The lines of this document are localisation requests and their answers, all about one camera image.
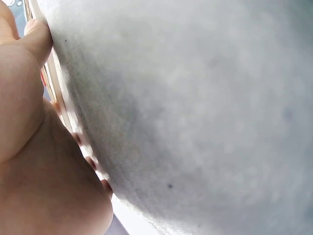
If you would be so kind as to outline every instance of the hand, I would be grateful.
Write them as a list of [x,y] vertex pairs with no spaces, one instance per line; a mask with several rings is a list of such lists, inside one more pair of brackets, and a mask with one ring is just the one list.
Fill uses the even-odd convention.
[[0,234],[102,235],[112,192],[43,99],[49,28],[36,20],[25,31],[0,1]]

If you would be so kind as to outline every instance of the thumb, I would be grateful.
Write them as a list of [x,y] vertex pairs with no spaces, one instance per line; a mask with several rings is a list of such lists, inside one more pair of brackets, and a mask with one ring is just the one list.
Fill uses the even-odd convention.
[[52,48],[52,38],[48,25],[40,20],[31,20],[25,27],[25,36],[14,44],[28,50],[38,62],[40,68],[47,61]]

